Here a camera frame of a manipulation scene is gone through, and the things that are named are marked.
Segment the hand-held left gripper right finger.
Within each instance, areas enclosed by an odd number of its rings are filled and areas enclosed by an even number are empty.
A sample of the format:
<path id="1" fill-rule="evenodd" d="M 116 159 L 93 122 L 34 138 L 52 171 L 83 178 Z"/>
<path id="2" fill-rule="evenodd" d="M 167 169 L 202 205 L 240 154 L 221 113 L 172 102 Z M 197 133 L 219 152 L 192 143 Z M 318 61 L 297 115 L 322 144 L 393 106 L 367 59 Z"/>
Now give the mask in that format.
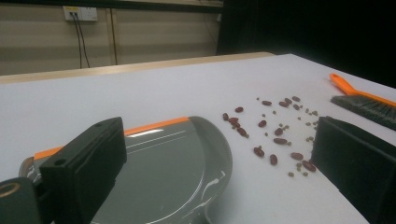
<path id="1" fill-rule="evenodd" d="M 396 146 L 321 117 L 311 161 L 370 224 L 396 224 Z"/>

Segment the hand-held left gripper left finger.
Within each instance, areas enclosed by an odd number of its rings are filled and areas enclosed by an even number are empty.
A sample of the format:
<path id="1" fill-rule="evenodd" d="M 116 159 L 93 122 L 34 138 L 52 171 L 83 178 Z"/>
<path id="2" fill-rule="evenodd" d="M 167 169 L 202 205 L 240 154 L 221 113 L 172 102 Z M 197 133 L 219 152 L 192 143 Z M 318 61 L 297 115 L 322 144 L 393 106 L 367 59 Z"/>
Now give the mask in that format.
<path id="1" fill-rule="evenodd" d="M 127 161 L 120 117 L 93 124 L 39 167 L 56 224 L 89 224 Z"/>

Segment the orange brush with grey bristles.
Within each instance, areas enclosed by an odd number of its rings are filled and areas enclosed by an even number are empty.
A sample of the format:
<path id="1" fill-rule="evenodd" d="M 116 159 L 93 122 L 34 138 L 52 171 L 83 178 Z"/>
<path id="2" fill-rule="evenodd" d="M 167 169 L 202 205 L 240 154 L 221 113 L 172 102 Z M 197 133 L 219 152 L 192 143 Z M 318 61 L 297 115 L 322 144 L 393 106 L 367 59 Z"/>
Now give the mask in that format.
<path id="1" fill-rule="evenodd" d="M 333 104 L 396 131 L 396 102 L 358 91 L 336 74 L 330 74 L 330 80 L 344 93 L 334 96 L 331 99 Z"/>

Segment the red and green beans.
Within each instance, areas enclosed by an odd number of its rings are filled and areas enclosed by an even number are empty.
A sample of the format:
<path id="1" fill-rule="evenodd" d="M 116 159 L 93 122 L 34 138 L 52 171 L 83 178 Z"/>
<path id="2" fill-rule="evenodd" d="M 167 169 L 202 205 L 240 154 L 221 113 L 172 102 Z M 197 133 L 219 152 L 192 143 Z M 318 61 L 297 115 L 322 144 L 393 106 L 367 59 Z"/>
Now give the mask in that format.
<path id="1" fill-rule="evenodd" d="M 300 109 L 303 108 L 302 105 L 299 105 L 300 101 L 301 101 L 301 99 L 298 96 L 292 96 L 291 98 L 285 97 L 284 100 L 279 101 L 278 104 L 285 108 L 288 108 L 291 105 L 295 110 L 299 111 Z M 259 128 L 264 128 L 267 126 L 268 122 L 265 118 L 266 118 L 266 115 L 262 114 L 262 120 L 260 120 L 257 123 L 257 126 Z M 248 132 L 241 126 L 238 117 L 230 117 L 227 113 L 223 113 L 222 119 L 224 121 L 229 122 L 231 124 L 232 128 L 234 130 L 236 130 L 241 136 L 243 136 L 245 138 L 249 138 Z M 278 144 L 281 146 L 290 146 L 291 145 L 291 141 L 282 137 L 282 134 L 284 133 L 284 131 L 287 130 L 289 127 L 290 127 L 289 125 L 283 125 L 282 123 L 280 123 L 278 125 L 278 127 L 274 130 L 275 138 L 273 139 L 273 142 L 275 144 Z M 253 152 L 256 156 L 258 156 L 260 158 L 263 158 L 265 156 L 262 146 L 254 147 Z M 311 160 L 306 160 L 304 158 L 304 155 L 300 152 L 291 152 L 290 157 L 294 160 L 297 160 L 296 170 L 298 172 L 301 172 L 303 167 L 312 173 L 314 173 L 317 170 L 317 167 L 311 162 Z M 269 156 L 269 161 L 270 161 L 271 165 L 276 166 L 278 164 L 277 155 L 271 154 Z"/>

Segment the grey dustpan with orange edge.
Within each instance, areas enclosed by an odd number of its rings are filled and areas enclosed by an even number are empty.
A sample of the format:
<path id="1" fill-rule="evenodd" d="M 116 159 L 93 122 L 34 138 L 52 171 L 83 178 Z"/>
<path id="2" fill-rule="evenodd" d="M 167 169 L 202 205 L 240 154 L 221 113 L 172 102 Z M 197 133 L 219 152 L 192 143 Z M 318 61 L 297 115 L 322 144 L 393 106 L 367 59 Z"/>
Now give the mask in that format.
<path id="1" fill-rule="evenodd" d="M 227 140 L 200 117 L 124 130 L 127 161 L 89 224 L 209 224 L 207 210 L 227 187 L 233 158 Z M 27 158 L 19 174 L 34 184 L 46 223 L 52 195 L 39 167 L 63 147 Z"/>

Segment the light wooden table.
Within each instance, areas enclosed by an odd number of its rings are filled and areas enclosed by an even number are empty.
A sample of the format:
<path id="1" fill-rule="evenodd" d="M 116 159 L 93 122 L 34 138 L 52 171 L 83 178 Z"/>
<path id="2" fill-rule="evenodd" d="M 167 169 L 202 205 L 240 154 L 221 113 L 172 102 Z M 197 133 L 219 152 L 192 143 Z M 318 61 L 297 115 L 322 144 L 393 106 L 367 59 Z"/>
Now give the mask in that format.
<path id="1" fill-rule="evenodd" d="M 220 56 L 166 60 L 166 61 L 148 62 L 148 63 L 130 63 L 130 64 L 111 65 L 111 66 L 94 67 L 94 68 L 7 75 L 7 76 L 0 76 L 0 84 L 12 84 L 12 83 L 20 83 L 20 82 L 32 82 L 32 81 L 70 78 L 70 77 L 101 76 L 101 75 L 110 75 L 110 74 L 118 74 L 118 73 L 126 73 L 126 72 L 160 69 L 160 68 L 182 66 L 182 65 L 239 61 L 239 60 L 255 59 L 255 58 L 270 57 L 270 56 L 273 56 L 273 53 L 250 52 L 250 53 L 229 54 L 229 55 L 220 55 Z"/>

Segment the black curtain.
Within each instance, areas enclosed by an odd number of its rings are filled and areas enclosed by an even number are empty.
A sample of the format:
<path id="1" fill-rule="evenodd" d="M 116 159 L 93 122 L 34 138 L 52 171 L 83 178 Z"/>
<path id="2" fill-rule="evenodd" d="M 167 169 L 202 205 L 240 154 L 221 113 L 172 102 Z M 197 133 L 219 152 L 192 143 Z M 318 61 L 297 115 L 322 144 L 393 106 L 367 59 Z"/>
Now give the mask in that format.
<path id="1" fill-rule="evenodd" d="M 257 51 L 396 88 L 396 0 L 224 0 L 217 53 Z"/>

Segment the white wall socket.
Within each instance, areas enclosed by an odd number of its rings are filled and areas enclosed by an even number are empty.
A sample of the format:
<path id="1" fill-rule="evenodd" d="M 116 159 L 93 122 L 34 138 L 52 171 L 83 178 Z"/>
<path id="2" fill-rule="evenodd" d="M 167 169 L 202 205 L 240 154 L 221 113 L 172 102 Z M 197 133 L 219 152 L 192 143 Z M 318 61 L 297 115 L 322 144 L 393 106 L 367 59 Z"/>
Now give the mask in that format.
<path id="1" fill-rule="evenodd" d="M 95 7 L 70 7 L 63 6 L 64 17 L 67 21 L 97 21 L 97 9 Z"/>

